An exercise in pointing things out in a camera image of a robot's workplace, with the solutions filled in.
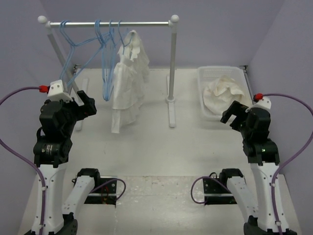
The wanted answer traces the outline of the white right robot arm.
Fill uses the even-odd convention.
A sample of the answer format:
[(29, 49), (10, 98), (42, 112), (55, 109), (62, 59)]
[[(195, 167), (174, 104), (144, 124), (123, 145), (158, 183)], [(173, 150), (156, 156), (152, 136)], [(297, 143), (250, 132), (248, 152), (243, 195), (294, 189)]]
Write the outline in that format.
[(253, 173), (257, 200), (245, 184), (238, 169), (223, 169), (218, 180), (219, 189), (230, 192), (239, 206), (246, 235), (294, 235), (285, 218), (277, 169), (279, 168), (278, 147), (269, 137), (271, 102), (258, 101), (247, 107), (233, 101), (223, 112), (221, 122), (227, 123), (235, 116), (230, 127), (241, 133), (243, 151)]

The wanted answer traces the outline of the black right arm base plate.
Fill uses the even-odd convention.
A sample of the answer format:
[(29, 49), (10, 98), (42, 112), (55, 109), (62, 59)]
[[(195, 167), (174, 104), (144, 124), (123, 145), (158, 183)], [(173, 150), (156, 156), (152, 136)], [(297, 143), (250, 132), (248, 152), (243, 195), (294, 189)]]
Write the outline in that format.
[(205, 205), (237, 204), (233, 195), (214, 180), (203, 179), (202, 182)]

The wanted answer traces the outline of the blue wire hanger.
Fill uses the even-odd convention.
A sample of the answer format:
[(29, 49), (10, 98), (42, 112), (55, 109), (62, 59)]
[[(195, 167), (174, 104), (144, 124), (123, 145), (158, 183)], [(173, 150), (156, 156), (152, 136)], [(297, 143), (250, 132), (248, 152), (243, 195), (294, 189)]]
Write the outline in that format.
[(62, 22), (60, 23), (60, 26), (59, 26), (59, 31), (60, 31), (61, 35), (64, 37), (64, 39), (67, 41), (67, 43), (68, 43), (69, 46), (70, 46), (70, 51), (69, 51), (69, 53), (68, 53), (68, 56), (67, 56), (67, 58), (66, 58), (66, 61), (65, 61), (64, 65), (63, 65), (63, 68), (62, 68), (62, 71), (61, 71), (61, 74), (60, 74), (60, 77), (59, 77), (63, 82), (65, 82), (65, 75), (66, 75), (66, 72), (67, 72), (67, 70), (68, 70), (68, 68), (69, 68), (69, 64), (70, 64), (70, 62), (71, 62), (71, 59), (72, 59), (72, 57), (73, 57), (73, 55), (74, 55), (75, 49), (76, 49), (77, 47), (83, 46), (83, 45), (85, 45), (85, 44), (87, 44), (87, 43), (90, 43), (90, 42), (92, 42), (92, 41), (94, 41), (94, 40), (97, 39), (96, 37), (94, 37), (94, 38), (90, 38), (90, 39), (87, 39), (87, 40), (85, 40), (85, 41), (82, 41), (82, 42), (76, 44), (76, 43), (67, 35), (67, 33), (65, 32), (66, 23), (69, 23), (69, 21), (64, 20), (64, 21), (62, 21)]

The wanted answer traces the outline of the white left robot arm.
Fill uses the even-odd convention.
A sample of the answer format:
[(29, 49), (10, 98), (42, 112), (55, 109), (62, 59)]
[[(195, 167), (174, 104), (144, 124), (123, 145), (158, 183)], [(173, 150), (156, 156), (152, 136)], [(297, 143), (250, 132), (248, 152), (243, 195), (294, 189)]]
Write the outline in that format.
[(78, 231), (77, 216), (91, 192), (102, 186), (99, 170), (81, 169), (74, 187), (65, 202), (63, 199), (64, 176), (72, 147), (71, 135), (76, 122), (96, 114), (95, 100), (78, 91), (83, 105), (72, 99), (46, 100), (39, 117), (41, 127), (33, 148), (34, 165), (38, 173), (36, 218), (30, 235), (75, 235)]

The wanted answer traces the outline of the white skirt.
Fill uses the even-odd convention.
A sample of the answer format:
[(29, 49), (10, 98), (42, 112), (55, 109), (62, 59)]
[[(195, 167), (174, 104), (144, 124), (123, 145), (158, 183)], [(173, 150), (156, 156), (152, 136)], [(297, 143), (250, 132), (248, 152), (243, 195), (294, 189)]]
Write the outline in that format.
[(238, 101), (246, 106), (251, 105), (251, 100), (236, 81), (226, 75), (209, 82), (203, 90), (203, 102), (215, 115), (229, 108), (233, 101)]

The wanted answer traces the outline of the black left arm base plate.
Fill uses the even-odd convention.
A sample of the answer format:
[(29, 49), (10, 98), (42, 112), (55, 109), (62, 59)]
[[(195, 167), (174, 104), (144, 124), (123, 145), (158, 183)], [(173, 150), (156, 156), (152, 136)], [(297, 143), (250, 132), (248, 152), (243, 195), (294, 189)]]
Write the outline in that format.
[(115, 206), (117, 201), (116, 191), (117, 181), (115, 180), (90, 193), (85, 200), (85, 204)]

